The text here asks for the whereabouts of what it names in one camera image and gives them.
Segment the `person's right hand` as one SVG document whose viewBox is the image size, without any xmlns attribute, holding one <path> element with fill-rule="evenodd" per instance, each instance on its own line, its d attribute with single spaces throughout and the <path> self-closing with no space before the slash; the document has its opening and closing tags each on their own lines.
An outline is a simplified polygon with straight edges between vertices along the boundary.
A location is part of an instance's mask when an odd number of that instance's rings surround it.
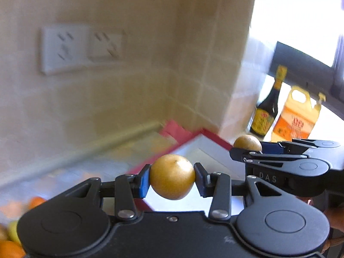
<svg viewBox="0 0 344 258">
<path fill-rule="evenodd" d="M 323 213 L 327 217 L 330 227 L 332 229 L 337 229 L 341 231 L 341 233 L 343 233 L 343 203 L 340 204 L 338 207 L 329 208 L 327 196 L 316 196 L 313 198 L 297 196 L 297 198 L 307 203 L 308 205 L 311 205 L 317 208 L 326 207 Z M 330 247 L 340 245 L 341 243 L 343 243 L 343 236 L 338 237 L 338 238 L 328 238 L 324 244 L 324 247 L 321 253 L 324 254 Z"/>
</svg>

